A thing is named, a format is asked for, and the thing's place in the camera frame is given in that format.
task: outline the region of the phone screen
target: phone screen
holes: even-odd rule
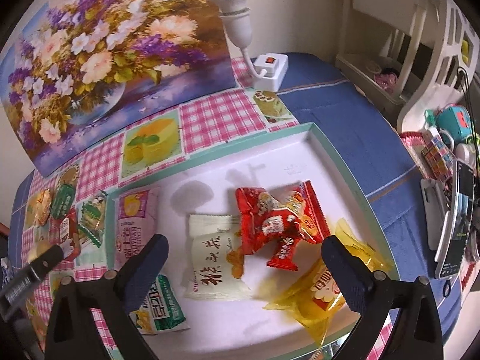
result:
[[[457,216],[450,245],[448,246],[441,278],[455,275],[460,270],[460,264],[469,239],[470,224],[473,211],[473,169],[462,162],[457,162]]]

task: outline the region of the blue gripper pad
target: blue gripper pad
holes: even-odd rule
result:
[[[125,272],[130,276],[123,290],[125,312],[129,313],[140,308],[168,256],[167,238],[164,235],[155,234],[142,251],[131,257],[120,269],[119,276]]]
[[[374,288],[370,270],[335,235],[323,240],[322,259],[352,311],[363,315]]]

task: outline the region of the smartphone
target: smartphone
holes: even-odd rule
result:
[[[452,181],[452,204],[442,235],[442,250],[435,270],[437,279],[451,278],[459,272],[472,221],[475,172],[465,162],[455,159]]]

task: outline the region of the tray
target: tray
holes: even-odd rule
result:
[[[313,123],[246,137],[194,155],[188,161],[121,188],[109,195],[106,228],[114,229],[112,199],[131,188],[160,186],[157,231],[170,243],[165,271],[177,294],[190,330],[145,337],[162,360],[240,359],[290,360],[316,349],[296,321],[276,310],[263,310],[262,300],[198,301],[183,297],[193,275],[188,237],[189,214],[238,214],[234,190],[262,186],[269,191],[311,180],[330,223],[345,218],[358,239],[391,259],[383,231],[357,181],[330,141]],[[114,234],[107,232],[108,266],[113,266]],[[258,292],[265,280],[287,288],[318,258],[319,245],[301,242],[294,261],[297,273],[266,267],[274,245],[245,257],[242,280]],[[399,279],[396,266],[389,276]],[[358,314],[348,307],[332,321],[325,344],[347,334]]]

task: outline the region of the pink snack package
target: pink snack package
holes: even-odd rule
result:
[[[140,253],[157,232],[158,189],[142,187],[115,199],[115,266]]]

